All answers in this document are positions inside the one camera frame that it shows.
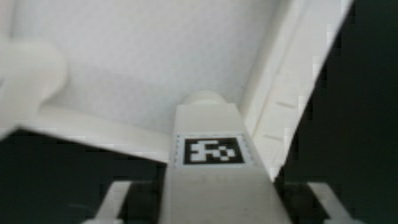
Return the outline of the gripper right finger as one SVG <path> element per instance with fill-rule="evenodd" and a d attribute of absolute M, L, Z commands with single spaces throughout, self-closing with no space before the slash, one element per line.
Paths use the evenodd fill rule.
<path fill-rule="evenodd" d="M 353 217 L 329 184 L 310 182 L 308 185 L 329 215 L 324 224 L 367 224 Z"/>

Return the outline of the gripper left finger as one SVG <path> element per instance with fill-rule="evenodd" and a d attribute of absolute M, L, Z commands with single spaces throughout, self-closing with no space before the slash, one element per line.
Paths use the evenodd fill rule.
<path fill-rule="evenodd" d="M 111 184 L 97 215 L 82 224 L 125 224 L 120 214 L 132 185 L 132 181 L 116 181 Z"/>

